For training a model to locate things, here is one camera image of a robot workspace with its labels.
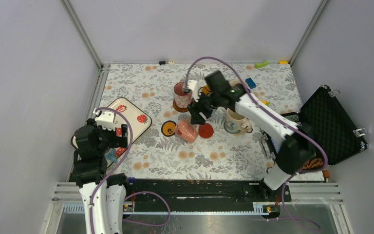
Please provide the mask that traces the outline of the brown wooden coaster top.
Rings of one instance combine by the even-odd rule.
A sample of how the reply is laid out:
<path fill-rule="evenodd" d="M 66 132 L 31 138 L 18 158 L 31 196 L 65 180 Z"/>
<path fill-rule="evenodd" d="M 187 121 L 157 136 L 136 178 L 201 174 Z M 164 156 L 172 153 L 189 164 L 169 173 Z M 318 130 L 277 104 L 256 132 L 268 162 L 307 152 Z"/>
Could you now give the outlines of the brown wooden coaster top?
<path fill-rule="evenodd" d="M 177 112 L 180 112 L 180 113 L 188 112 L 188 108 L 180 108 L 180 107 L 178 107 L 178 106 L 176 105 L 175 100 L 173 100 L 172 106 L 173 106 L 173 108 L 174 108 Z"/>

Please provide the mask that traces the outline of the pink mug dark rim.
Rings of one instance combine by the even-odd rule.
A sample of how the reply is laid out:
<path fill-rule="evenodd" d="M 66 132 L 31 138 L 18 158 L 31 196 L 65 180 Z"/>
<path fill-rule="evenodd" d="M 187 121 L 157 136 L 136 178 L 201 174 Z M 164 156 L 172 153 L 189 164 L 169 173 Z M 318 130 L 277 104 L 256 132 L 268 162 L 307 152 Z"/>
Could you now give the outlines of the pink mug dark rim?
<path fill-rule="evenodd" d="M 174 105 L 178 109 L 187 109 L 188 105 L 191 104 L 192 97 L 190 93 L 183 91 L 184 82 L 179 82 L 174 86 Z"/>

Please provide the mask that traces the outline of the blue mug yellow inside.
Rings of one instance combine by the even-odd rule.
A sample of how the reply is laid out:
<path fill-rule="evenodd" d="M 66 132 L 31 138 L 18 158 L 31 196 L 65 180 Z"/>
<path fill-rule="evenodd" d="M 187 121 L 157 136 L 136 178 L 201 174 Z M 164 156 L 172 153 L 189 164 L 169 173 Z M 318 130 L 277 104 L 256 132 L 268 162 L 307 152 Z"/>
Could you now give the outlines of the blue mug yellow inside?
<path fill-rule="evenodd" d="M 203 87 L 200 89 L 200 92 L 201 92 L 201 95 L 202 95 L 202 96 L 208 96 L 208 95 L 211 93 L 211 90 L 210 90 L 209 86 L 206 85 L 206 86 L 203 86 Z"/>

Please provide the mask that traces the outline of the pink mug white inside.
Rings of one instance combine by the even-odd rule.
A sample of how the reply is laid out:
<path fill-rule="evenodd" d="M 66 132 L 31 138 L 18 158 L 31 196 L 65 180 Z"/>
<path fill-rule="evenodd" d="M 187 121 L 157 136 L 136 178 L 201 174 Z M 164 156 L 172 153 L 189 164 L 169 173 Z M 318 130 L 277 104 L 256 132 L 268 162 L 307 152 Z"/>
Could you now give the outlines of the pink mug white inside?
<path fill-rule="evenodd" d="M 199 135 L 196 126 L 190 123 L 189 118 L 181 120 L 175 126 L 174 132 L 187 143 L 193 143 Z"/>

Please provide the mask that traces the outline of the red round coaster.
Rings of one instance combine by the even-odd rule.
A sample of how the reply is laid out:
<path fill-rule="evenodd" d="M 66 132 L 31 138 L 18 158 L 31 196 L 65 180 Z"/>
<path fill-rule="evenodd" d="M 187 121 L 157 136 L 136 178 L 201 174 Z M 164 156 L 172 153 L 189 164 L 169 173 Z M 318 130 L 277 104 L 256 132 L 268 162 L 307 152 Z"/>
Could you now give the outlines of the red round coaster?
<path fill-rule="evenodd" d="M 202 138 L 210 138 L 214 134 L 214 129 L 209 123 L 206 123 L 199 126 L 198 133 Z"/>

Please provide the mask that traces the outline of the white mushroom pattern tray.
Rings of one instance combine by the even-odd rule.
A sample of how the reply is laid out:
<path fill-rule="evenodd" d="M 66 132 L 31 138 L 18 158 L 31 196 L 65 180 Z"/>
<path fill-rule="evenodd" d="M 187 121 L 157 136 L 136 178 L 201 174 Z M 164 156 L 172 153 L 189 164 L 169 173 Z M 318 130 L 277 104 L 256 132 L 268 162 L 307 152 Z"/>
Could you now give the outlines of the white mushroom pattern tray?
<path fill-rule="evenodd" d="M 147 129 L 151 126 L 152 120 L 145 112 L 130 102 L 124 97 L 117 98 L 111 104 L 107 106 L 108 111 L 115 113 L 115 127 L 120 127 L 121 124 L 128 126 L 128 143 L 130 138 L 136 141 Z M 89 153 L 96 153 L 96 157 L 105 154 L 111 149 L 108 145 L 102 145 L 97 143 L 91 143 L 89 140 L 90 126 L 86 124 L 76 130 L 72 137 L 72 146 L 75 148 L 74 151 L 74 163 L 77 163 L 82 159 L 81 154 L 88 156 Z M 126 148 L 114 148 L 116 150 L 116 158 L 124 154 Z"/>

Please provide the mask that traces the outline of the blue-grey round coaster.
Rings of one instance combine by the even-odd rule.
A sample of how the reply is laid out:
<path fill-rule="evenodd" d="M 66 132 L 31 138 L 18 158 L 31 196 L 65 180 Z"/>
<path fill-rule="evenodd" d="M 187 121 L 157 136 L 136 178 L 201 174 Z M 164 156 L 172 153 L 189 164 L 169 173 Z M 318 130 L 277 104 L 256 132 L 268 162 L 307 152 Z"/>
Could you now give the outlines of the blue-grey round coaster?
<path fill-rule="evenodd" d="M 235 124 L 229 125 L 227 123 L 224 124 L 224 130 L 229 134 L 238 134 L 241 132 L 240 127 L 237 127 Z"/>

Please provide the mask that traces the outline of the cream mug with handle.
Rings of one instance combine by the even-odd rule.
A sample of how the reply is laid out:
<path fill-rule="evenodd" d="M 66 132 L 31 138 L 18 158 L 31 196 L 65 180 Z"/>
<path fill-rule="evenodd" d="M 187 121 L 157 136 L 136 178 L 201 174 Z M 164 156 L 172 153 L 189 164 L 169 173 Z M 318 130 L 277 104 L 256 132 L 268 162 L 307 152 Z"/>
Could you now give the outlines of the cream mug with handle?
<path fill-rule="evenodd" d="M 229 84 L 230 84 L 231 87 L 241 87 L 241 88 L 243 88 L 242 82 L 238 79 L 230 81 Z"/>

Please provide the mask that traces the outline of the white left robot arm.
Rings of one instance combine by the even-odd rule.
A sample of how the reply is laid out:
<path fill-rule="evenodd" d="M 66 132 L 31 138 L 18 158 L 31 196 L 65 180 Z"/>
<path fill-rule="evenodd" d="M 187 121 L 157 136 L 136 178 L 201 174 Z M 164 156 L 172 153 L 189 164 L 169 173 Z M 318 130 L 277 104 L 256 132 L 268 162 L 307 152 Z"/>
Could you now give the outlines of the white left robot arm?
<path fill-rule="evenodd" d="M 121 234 L 124 200 L 131 196 L 125 174 L 107 176 L 105 155 L 116 147 L 128 147 L 128 128 L 117 135 L 90 118 L 72 138 L 74 166 L 71 177 L 79 188 L 88 234 Z"/>

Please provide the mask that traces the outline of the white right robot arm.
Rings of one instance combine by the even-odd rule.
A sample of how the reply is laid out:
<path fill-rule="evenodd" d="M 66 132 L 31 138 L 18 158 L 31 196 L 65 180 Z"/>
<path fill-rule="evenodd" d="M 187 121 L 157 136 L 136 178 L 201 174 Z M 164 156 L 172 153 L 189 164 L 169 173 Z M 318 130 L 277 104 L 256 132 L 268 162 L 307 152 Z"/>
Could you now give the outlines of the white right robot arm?
<path fill-rule="evenodd" d="M 280 146 L 276 164 L 259 181 L 256 192 L 265 201 L 275 199 L 279 189 L 314 156 L 311 128 L 271 110 L 250 92 L 242 80 L 232 85 L 220 71 L 215 71 L 205 77 L 205 82 L 209 88 L 207 94 L 202 92 L 196 81 L 185 81 L 183 91 L 190 93 L 193 98 L 188 105 L 191 124 L 203 125 L 215 109 L 224 108 L 244 116 L 274 139 Z"/>

